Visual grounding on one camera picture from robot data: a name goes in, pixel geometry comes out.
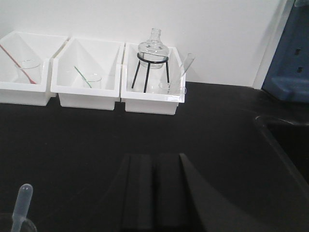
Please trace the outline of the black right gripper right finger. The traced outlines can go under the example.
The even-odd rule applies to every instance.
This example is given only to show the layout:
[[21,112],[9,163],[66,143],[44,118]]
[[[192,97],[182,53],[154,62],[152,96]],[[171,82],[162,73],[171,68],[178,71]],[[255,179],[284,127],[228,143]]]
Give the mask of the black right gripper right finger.
[[277,155],[236,160],[216,181],[185,154],[155,159],[156,220],[166,231],[306,232],[309,194]]

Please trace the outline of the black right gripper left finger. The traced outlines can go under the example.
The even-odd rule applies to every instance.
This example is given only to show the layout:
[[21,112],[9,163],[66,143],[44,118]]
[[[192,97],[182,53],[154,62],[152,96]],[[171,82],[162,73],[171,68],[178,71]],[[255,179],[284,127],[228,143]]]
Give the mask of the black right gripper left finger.
[[151,157],[127,155],[101,203],[102,232],[153,231]]

